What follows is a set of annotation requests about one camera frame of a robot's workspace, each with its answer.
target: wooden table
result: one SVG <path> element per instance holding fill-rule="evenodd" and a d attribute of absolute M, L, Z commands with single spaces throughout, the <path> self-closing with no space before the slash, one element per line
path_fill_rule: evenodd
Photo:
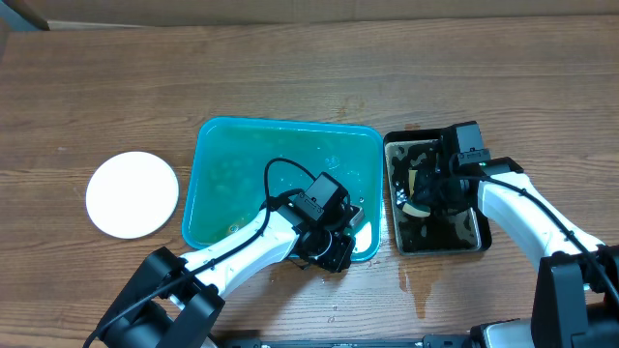
<path fill-rule="evenodd" d="M 382 134 L 477 120 L 496 157 L 619 243 L 617 33 L 616 16 L 12 33 L 0 66 L 0 346 L 81 345 L 149 252 L 189 250 L 193 149 L 216 115 Z M 91 223 L 84 191 L 131 150 L 171 163 L 183 196 L 164 230 L 121 241 Z M 536 272 L 491 227 L 484 254 L 406 258 L 385 222 L 379 253 L 347 272 L 260 272 L 217 331 L 420 337 L 530 316 Z"/>

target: black cable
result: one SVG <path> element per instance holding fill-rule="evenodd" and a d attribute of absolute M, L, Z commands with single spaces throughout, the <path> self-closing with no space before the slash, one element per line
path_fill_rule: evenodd
<path fill-rule="evenodd" d="M 559 219 L 559 217 L 557 217 L 548 208 L 548 206 L 546 204 L 544 204 L 541 200 L 539 200 L 536 196 L 534 196 L 533 194 L 529 193 L 525 188 L 519 188 L 519 187 L 514 186 L 512 184 L 506 183 L 506 182 L 501 181 L 501 180 L 496 180 L 496 179 L 490 178 L 488 176 L 476 177 L 476 176 L 458 176 L 458 175 L 456 175 L 456 176 L 453 177 L 453 179 L 473 180 L 473 181 L 479 181 L 479 182 L 485 181 L 485 182 L 493 183 L 493 184 L 496 184 L 498 186 L 502 186 L 504 188 L 516 191 L 520 195 L 527 197 L 530 201 L 535 203 L 535 205 L 537 205 L 550 218 L 550 220 L 552 220 L 552 222 L 554 222 L 554 224 L 557 227 L 559 227 L 559 230 L 566 236 L 566 238 L 570 242 L 572 242 L 572 244 L 578 250 L 580 250 L 580 252 L 582 253 L 582 255 L 584 255 L 584 257 L 587 260 L 587 262 L 594 268 L 595 272 L 602 279 L 602 282 L 604 283 L 610 298 L 612 298 L 612 300 L 615 302 L 617 307 L 619 307 L 619 293 L 617 292 L 617 288 L 613 285 L 612 281 L 610 280 L 608 275 L 605 273 L 605 271 L 602 268 L 602 266 L 600 265 L 600 263 L 596 260 L 596 258 L 593 256 L 593 254 L 587 249 L 587 247 L 584 246 L 578 240 L 578 238 L 575 237 L 574 231 L 569 230 L 568 227 L 566 227 L 566 225 L 563 224 L 561 219 Z"/>
<path fill-rule="evenodd" d="M 272 197 L 269 195 L 269 167 L 271 167 L 271 164 L 273 164 L 275 162 L 278 162 L 278 161 L 282 161 L 282 162 L 286 162 L 286 163 L 292 164 L 292 165 L 296 166 L 297 168 L 303 170 L 306 174 L 308 174 L 308 176 L 312 180 L 314 180 L 314 181 L 316 180 L 316 177 L 314 177 L 303 165 L 297 163 L 294 160 L 281 159 L 281 158 L 269 160 L 267 165 L 264 167 L 264 194 L 266 196 L 267 206 L 266 206 L 266 212 L 265 212 L 265 216 L 264 216 L 264 221 L 262 222 L 262 225 L 260 226 L 260 228 L 258 228 L 255 231 L 255 233 L 251 237 L 249 237 L 246 241 L 244 241 L 241 244 L 237 245 L 233 249 L 227 251 L 223 255 L 220 255 L 219 257 L 211 259 L 209 262 L 207 262 L 204 265 L 196 268 L 195 270 L 193 270 L 191 272 L 188 272 L 186 274 L 183 274 L 179 278 L 177 278 L 177 279 L 175 279 L 173 281 L 170 281 L 166 285 L 164 285 L 164 286 L 158 288 L 157 290 L 153 291 L 150 295 L 148 295 L 145 298 L 143 298 L 143 299 L 137 301 L 136 303 L 130 305 L 127 309 L 123 310 L 120 314 L 116 315 L 114 318 L 112 318 L 107 323 L 97 327 L 94 331 L 92 331 L 92 333 L 90 333 L 88 338 L 86 338 L 86 341 L 84 342 L 83 348 L 90 347 L 90 344 L 95 340 L 95 338 L 97 338 L 100 334 L 104 333 L 116 321 L 118 321 L 119 319 L 121 319 L 122 317 L 127 315 L 132 310 L 134 310 L 134 309 L 140 307 L 141 305 L 143 305 L 143 304 L 145 304 L 145 303 L 155 299 L 157 296 L 168 292 L 170 289 L 174 288 L 175 286 L 178 286 L 178 285 L 182 284 L 183 282 L 189 280 L 193 276 L 195 276 L 195 275 L 197 275 L 197 274 L 199 274 L 201 272 L 204 272 L 204 271 L 206 271 L 208 269 L 215 268 L 215 266 L 217 264 L 219 264 L 221 261 L 223 261 L 226 258 L 234 255 L 235 253 L 239 252 L 240 250 L 244 249 L 245 247 L 247 247 L 248 245 L 253 243 L 253 241 L 255 241 L 256 239 L 258 239 L 258 237 L 260 237 L 262 235 L 262 233 L 264 232 L 264 229 L 267 227 L 267 224 L 269 223 L 269 218 L 271 217 L 270 202 L 271 202 L 271 198 Z"/>

